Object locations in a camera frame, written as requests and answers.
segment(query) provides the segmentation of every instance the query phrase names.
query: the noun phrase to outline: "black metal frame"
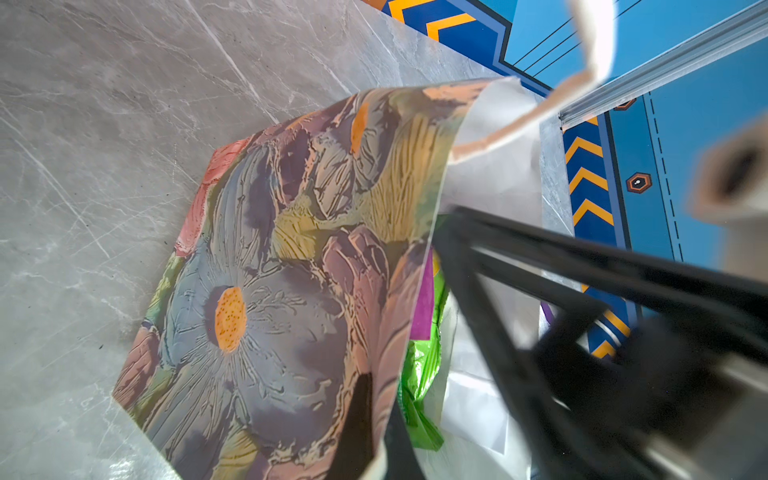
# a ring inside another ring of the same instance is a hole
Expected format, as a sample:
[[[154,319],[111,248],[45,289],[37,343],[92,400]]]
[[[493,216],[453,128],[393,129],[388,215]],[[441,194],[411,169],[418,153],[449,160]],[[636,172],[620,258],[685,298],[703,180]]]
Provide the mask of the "black metal frame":
[[[466,208],[455,210],[437,229],[433,244],[443,259],[446,283],[547,480],[660,478],[661,474],[589,415],[591,409],[604,406],[591,396],[607,391],[608,386],[615,391],[622,376],[615,365],[590,356],[576,343],[607,305],[487,251],[647,306],[661,318],[672,319],[665,328],[706,346],[707,351],[734,351],[761,363],[768,361],[768,286],[761,283]],[[533,349],[515,347],[480,276],[561,308]]]

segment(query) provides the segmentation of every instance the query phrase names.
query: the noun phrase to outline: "gray marble surface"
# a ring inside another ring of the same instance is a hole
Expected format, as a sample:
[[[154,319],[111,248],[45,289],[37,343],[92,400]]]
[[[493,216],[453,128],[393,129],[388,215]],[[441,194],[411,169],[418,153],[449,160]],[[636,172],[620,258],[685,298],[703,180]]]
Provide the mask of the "gray marble surface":
[[[7,479],[176,478],[110,392],[216,147],[495,76],[356,0],[10,0],[0,25]]]

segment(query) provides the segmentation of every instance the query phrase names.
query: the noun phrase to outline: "blurry beige object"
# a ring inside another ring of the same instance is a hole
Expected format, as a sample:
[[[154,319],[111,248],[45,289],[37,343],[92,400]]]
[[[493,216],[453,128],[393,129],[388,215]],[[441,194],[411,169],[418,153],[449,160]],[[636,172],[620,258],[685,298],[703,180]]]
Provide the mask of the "blurry beige object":
[[[768,114],[704,155],[689,208],[725,228],[723,270],[768,282]]]
[[[508,144],[527,127],[557,114],[608,78],[616,49],[616,4],[613,0],[568,0],[568,7],[581,41],[586,68],[563,80],[543,102],[506,127],[472,143],[454,146],[449,163],[463,162]]]

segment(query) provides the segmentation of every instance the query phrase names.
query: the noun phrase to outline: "yellow chevron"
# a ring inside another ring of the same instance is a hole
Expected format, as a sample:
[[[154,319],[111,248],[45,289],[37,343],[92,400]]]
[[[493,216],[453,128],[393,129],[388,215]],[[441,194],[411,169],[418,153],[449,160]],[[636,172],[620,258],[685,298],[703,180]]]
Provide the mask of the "yellow chevron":
[[[571,161],[571,157],[574,156],[576,150],[579,148],[584,148],[591,154],[595,154],[598,157],[603,157],[603,148],[600,145],[595,145],[592,142],[585,140],[584,138],[576,137],[574,143],[572,143],[568,148],[568,151],[565,152],[565,163]]]
[[[629,336],[630,330],[626,323],[622,322],[619,317],[616,316],[615,313],[611,312],[610,310],[605,310],[605,318],[608,319],[609,322],[613,323],[616,328],[619,329],[620,332],[624,334],[624,336]]]
[[[616,349],[608,343],[607,340],[603,340],[603,343],[601,343],[598,348],[594,349],[592,355],[599,359],[604,359],[606,355],[612,358],[616,355]]]
[[[427,36],[434,41],[440,41],[440,31],[443,28],[455,27],[465,23],[474,22],[475,19],[469,13],[462,13],[442,20],[435,20],[427,24]]]
[[[602,207],[599,207],[592,200],[587,199],[581,203],[581,206],[576,210],[576,213],[574,214],[574,227],[578,225],[581,218],[587,212],[592,212],[593,214],[597,215],[598,217],[610,223],[611,225],[614,224],[614,216],[611,215],[610,212],[607,212]]]
[[[578,187],[579,183],[582,180],[589,180],[590,182],[602,188],[603,190],[608,190],[608,180],[605,180],[603,177],[596,174],[595,172],[591,172],[586,168],[582,167],[578,169],[576,176],[574,177],[573,180],[571,180],[571,185],[570,185],[571,193],[574,193],[574,190],[576,190],[576,187]]]
[[[406,8],[418,7],[425,3],[434,2],[435,0],[392,0],[389,3],[389,13],[392,14],[392,18],[398,22],[406,23],[406,20],[402,17],[402,11]]]

